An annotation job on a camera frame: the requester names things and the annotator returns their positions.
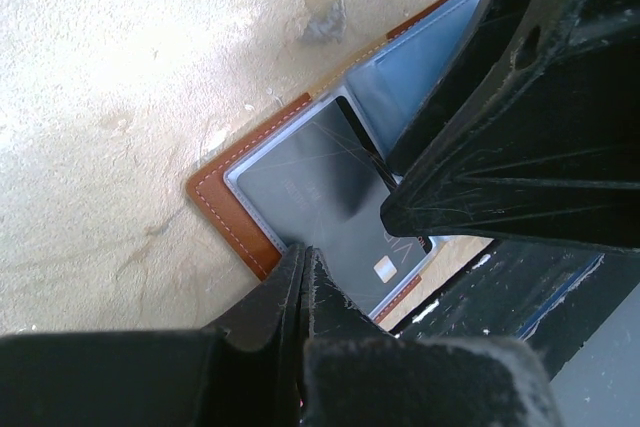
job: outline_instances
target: wallet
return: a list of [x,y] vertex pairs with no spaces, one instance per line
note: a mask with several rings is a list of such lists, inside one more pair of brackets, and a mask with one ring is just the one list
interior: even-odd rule
[[417,285],[446,239],[386,234],[379,207],[401,179],[380,166],[454,57],[478,2],[438,1],[189,179],[190,198],[261,280],[302,242],[325,252],[336,284],[376,321]]

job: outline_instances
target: brown leather wallet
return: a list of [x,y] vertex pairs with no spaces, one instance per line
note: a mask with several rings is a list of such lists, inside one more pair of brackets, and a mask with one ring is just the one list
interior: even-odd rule
[[[291,120],[320,94],[329,89],[353,65],[371,57],[377,50],[402,35],[413,25],[430,14],[447,0],[438,0],[411,19],[388,32],[383,38],[360,50],[339,66],[316,87],[309,89],[289,105],[264,121],[254,130],[235,142],[213,159],[187,183],[187,194],[198,208],[218,229],[227,242],[244,260],[249,268],[264,280],[275,267],[281,254],[251,218],[246,209],[224,182],[225,172],[241,157],[250,152],[279,127]],[[420,277],[416,277],[376,318],[383,318],[397,303],[414,288]]]

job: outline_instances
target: card chip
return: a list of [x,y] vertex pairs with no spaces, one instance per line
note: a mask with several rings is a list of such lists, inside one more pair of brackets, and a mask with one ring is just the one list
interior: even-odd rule
[[393,265],[391,259],[388,255],[385,255],[382,259],[378,261],[376,265],[373,266],[373,270],[376,271],[380,280],[385,284],[391,280],[391,277],[398,273],[398,269]]

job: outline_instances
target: gray surface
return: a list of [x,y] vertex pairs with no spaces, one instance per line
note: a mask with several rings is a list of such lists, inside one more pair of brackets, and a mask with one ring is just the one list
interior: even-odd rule
[[[389,190],[335,102],[240,174],[238,187],[284,244],[321,248],[336,284],[366,313],[426,257],[417,239],[385,232]],[[397,269],[387,283],[374,270],[384,256]]]
[[551,382],[567,427],[640,425],[640,286]]

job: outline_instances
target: worn painted surface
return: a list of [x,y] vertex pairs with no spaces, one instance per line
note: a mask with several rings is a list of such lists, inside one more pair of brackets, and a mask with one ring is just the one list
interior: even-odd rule
[[434,0],[0,0],[0,332],[187,327],[256,285],[184,181]]

